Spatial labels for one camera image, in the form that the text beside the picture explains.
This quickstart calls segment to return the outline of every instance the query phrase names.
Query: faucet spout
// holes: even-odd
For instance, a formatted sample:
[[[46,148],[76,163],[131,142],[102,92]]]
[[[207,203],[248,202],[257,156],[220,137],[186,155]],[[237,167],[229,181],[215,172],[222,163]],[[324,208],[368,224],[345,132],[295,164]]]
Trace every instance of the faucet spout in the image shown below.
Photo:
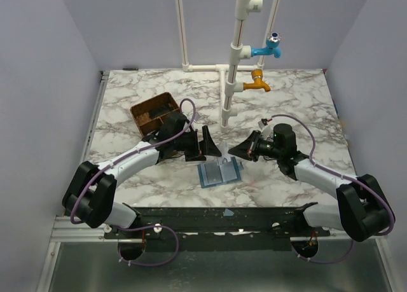
[[[252,79],[254,83],[243,83],[243,90],[259,90],[264,88],[265,92],[270,91],[270,87],[263,81],[263,71],[261,69],[252,71]]]

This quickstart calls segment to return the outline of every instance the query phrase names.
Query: faucet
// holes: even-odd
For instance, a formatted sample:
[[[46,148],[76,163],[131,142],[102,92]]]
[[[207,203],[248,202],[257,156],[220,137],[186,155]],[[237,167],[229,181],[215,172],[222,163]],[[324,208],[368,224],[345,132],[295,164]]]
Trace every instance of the faucet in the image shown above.
[[[254,83],[243,83],[243,90],[259,90],[264,88],[266,92],[270,91],[270,87],[262,80],[263,71],[261,69],[252,71],[252,79]]]
[[[269,32],[266,38],[266,47],[264,48],[252,48],[251,56],[255,55],[274,55],[277,59],[281,57],[281,50],[279,48],[281,36],[276,32]]]

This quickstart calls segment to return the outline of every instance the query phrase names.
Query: gray wall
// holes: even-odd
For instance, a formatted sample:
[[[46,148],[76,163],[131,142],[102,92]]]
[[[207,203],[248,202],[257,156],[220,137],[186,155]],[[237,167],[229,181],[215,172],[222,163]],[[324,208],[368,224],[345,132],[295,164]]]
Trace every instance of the gray wall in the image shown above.
[[[101,69],[181,67],[175,0],[64,0]],[[190,64],[228,63],[236,0],[183,0]],[[252,13],[244,43],[260,47],[273,0]],[[325,68],[365,0],[282,0],[283,56],[266,68]],[[256,63],[257,59],[242,61]]]
[[[100,74],[62,0],[0,0],[0,290],[34,291]]]
[[[396,214],[389,236],[407,287],[406,0],[367,0],[328,68],[359,174],[376,176]]]
[[[175,0],[64,0],[102,70],[181,67]]]

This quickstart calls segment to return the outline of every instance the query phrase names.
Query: white marble tile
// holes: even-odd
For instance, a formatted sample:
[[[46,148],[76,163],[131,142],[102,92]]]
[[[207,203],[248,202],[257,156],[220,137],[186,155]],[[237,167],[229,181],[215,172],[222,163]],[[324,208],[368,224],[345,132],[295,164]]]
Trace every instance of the white marble tile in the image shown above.
[[[250,73],[238,73],[240,81],[251,81]],[[317,140],[315,159],[334,169],[353,173],[353,166],[341,132],[333,103],[321,70],[265,71],[263,78],[272,88],[269,93],[250,90],[233,97],[239,115],[230,119],[230,129],[220,133],[220,91],[217,72],[184,73],[180,70],[113,71],[110,74],[102,109],[93,138],[90,160],[97,163],[135,146],[141,139],[130,114],[130,107],[163,92],[170,92],[180,103],[191,98],[200,119],[195,127],[208,125],[215,143],[229,147],[241,143],[257,122],[274,114],[291,114],[306,123]],[[191,107],[184,112],[189,116]],[[276,123],[290,123],[297,134],[299,149],[309,154],[311,140],[296,122],[276,118]],[[115,201],[133,206],[298,206],[335,200],[305,183],[283,176],[277,164],[263,159],[243,161],[242,181],[202,189],[197,163],[184,158],[166,160],[144,169],[116,191]]]

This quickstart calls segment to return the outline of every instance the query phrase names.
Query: brown crate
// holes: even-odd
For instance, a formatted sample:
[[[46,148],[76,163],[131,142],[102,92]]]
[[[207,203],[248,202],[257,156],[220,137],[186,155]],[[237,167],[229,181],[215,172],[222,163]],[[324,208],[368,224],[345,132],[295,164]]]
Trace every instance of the brown crate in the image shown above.
[[[170,93],[162,93],[130,108],[134,122],[142,137],[162,126],[169,113],[151,119],[148,112],[165,104],[170,104],[174,108],[173,111],[179,111],[179,106]]]

